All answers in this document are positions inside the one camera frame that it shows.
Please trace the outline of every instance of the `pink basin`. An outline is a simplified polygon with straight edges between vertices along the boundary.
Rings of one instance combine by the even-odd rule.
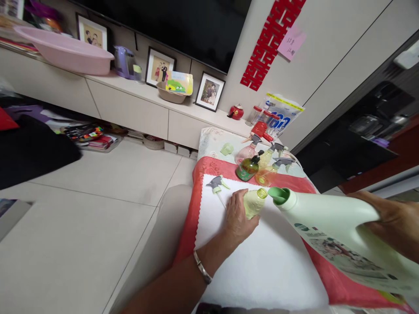
[[[30,40],[45,59],[66,70],[106,75],[115,58],[102,48],[51,31],[25,26],[15,26],[14,30]]]

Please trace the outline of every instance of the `framed photo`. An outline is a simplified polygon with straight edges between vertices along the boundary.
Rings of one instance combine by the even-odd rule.
[[[25,0],[2,0],[0,1],[0,13],[22,20],[24,6]]]
[[[226,81],[203,71],[195,104],[216,112],[225,84]]]
[[[148,47],[145,82],[148,85],[156,87],[158,82],[166,81],[167,71],[174,71],[175,66],[175,58],[165,55],[163,52],[154,48]]]
[[[105,26],[89,20],[76,12],[77,38],[93,46],[108,50],[110,43]]]

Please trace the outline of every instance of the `metal bangle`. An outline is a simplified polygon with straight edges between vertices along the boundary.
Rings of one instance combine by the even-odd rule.
[[[210,284],[213,279],[206,272],[204,266],[202,265],[201,261],[199,260],[198,254],[196,254],[196,251],[193,251],[193,257],[195,258],[195,262],[196,262],[196,264],[197,264],[197,266],[198,266],[198,268],[199,268],[202,276],[204,277],[205,283],[207,285]]]

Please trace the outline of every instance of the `purple kettle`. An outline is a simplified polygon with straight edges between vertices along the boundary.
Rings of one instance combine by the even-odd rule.
[[[119,76],[126,79],[136,79],[133,65],[135,65],[134,54],[123,46],[115,47],[115,70]]]

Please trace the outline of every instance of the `cabinet drawer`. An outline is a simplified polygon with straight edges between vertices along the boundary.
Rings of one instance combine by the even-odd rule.
[[[168,140],[198,149],[201,129],[210,126],[213,125],[170,110]]]
[[[3,76],[19,94],[100,118],[82,76],[0,48]]]
[[[87,83],[102,119],[167,140],[169,109],[90,79]]]

